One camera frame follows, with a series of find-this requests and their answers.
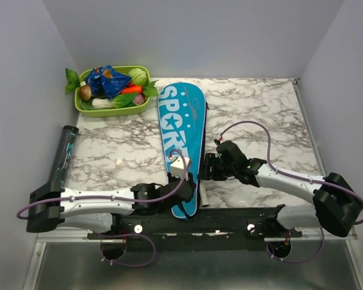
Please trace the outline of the black shuttlecock tube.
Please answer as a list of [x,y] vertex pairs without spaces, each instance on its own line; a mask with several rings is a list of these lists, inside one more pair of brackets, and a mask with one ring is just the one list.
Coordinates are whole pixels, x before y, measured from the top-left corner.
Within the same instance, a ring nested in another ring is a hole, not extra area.
[[57,195],[65,184],[78,135],[79,129],[75,126],[65,125],[62,128],[47,182],[51,196]]

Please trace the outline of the blue badminton racket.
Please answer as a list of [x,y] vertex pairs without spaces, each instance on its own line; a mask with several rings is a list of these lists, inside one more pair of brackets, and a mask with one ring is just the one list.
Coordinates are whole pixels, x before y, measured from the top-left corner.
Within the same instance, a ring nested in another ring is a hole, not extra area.
[[203,182],[200,182],[199,194],[200,194],[200,207],[202,208],[208,207],[209,206],[208,195]]

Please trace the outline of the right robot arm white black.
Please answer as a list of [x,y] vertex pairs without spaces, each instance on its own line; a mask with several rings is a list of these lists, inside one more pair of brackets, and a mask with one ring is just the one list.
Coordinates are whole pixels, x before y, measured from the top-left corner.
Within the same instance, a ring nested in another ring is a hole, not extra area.
[[321,227],[330,234],[346,237],[363,209],[363,202],[337,173],[326,177],[300,175],[272,168],[263,159],[248,159],[239,147],[225,141],[216,153],[207,153],[197,176],[199,180],[225,181],[235,178],[242,184],[274,189],[306,201],[306,205],[285,205],[266,222],[275,237],[299,227]]

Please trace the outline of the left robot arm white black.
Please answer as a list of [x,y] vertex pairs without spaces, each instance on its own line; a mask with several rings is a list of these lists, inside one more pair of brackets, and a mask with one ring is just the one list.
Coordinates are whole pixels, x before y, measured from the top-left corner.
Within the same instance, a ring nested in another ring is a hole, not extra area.
[[74,227],[117,238],[122,231],[120,221],[113,216],[153,216],[176,205],[189,202],[197,191],[191,174],[186,179],[172,177],[170,183],[140,183],[115,191],[79,191],[61,187],[50,181],[30,194],[25,207],[26,230],[46,233],[57,227]]

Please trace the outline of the blue racket cover bag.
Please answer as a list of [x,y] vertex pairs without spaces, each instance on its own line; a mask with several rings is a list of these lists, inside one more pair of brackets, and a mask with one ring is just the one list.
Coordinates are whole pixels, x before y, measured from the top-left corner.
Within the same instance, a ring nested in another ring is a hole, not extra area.
[[188,220],[200,207],[200,182],[197,176],[204,160],[206,113],[208,107],[203,91],[196,85],[177,82],[166,85],[159,94],[158,116],[166,169],[170,169],[169,154],[178,149],[189,158],[196,189],[189,202],[172,207],[174,217]]

